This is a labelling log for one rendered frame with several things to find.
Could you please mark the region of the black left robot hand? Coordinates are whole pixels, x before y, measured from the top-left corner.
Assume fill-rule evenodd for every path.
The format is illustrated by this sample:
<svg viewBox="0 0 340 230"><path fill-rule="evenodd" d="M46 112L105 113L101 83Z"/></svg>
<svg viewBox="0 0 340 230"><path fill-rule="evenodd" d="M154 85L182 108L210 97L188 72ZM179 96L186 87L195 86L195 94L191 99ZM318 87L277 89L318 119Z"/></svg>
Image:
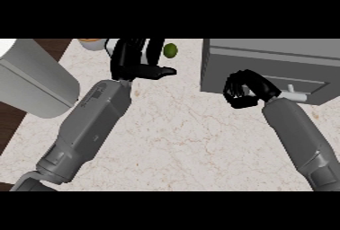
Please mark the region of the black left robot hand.
<svg viewBox="0 0 340 230"><path fill-rule="evenodd" d="M164 39L118 39L111 52L111 79L132 82L176 75L172 67L158 66L163 47Z"/></svg>

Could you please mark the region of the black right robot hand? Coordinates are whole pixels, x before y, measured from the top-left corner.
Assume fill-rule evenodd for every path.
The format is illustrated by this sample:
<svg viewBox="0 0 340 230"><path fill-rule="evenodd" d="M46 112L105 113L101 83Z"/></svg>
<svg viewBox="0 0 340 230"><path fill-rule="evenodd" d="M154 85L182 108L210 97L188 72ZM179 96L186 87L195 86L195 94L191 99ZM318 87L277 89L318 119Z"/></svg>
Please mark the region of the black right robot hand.
<svg viewBox="0 0 340 230"><path fill-rule="evenodd" d="M280 95L280 88L254 71L246 69L229 75L223 96L234 109L253 107L259 100L268 102Z"/></svg>

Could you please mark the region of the grey drawer cabinet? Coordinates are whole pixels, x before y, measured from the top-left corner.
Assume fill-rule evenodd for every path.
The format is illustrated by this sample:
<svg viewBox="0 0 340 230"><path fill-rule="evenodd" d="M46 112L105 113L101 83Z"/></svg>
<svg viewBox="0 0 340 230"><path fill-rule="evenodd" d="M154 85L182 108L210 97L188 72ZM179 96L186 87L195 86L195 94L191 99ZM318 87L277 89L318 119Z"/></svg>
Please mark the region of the grey drawer cabinet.
<svg viewBox="0 0 340 230"><path fill-rule="evenodd" d="M340 96L340 39L206 39L201 90L222 93L229 74L244 69L325 82L302 102L321 105Z"/></svg>

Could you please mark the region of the grey drawer front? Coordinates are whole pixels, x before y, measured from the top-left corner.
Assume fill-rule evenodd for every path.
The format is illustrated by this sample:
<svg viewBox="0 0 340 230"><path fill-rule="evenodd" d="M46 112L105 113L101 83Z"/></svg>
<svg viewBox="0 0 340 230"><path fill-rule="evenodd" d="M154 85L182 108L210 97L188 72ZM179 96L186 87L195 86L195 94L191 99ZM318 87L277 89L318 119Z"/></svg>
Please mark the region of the grey drawer front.
<svg viewBox="0 0 340 230"><path fill-rule="evenodd" d="M288 91L288 86L291 86L294 88L296 93L312 94L327 85L327 83L321 81L312 81L288 77L266 75L265 78L285 92Z"/></svg>

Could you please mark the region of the green round fruit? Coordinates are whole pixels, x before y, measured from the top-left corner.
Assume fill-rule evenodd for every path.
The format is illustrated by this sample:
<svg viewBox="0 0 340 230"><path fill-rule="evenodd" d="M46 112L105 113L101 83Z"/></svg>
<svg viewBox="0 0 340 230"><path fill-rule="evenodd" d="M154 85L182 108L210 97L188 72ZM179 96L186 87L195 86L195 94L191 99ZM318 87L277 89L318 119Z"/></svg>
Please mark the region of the green round fruit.
<svg viewBox="0 0 340 230"><path fill-rule="evenodd" d="M175 43L169 43L164 45L164 56L167 58L173 58L178 53L178 47Z"/></svg>

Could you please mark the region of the white bowl with orange rim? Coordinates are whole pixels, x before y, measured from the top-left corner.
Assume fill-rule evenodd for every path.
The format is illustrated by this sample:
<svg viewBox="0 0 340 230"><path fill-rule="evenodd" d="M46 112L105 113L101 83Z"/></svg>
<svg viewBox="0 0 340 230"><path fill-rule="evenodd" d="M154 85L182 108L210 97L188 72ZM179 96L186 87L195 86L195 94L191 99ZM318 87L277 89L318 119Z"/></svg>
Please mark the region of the white bowl with orange rim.
<svg viewBox="0 0 340 230"><path fill-rule="evenodd" d="M105 39L78 39L81 46L92 51L104 50Z"/></svg>

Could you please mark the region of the pale grey appliance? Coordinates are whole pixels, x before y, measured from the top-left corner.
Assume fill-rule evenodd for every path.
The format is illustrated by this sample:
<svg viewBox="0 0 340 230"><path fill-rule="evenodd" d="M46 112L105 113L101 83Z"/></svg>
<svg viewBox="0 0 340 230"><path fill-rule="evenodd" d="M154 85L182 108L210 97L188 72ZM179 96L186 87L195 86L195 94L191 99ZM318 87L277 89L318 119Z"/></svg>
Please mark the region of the pale grey appliance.
<svg viewBox="0 0 340 230"><path fill-rule="evenodd" d="M0 39L0 102L43 119L77 102L80 84L33 39Z"/></svg>

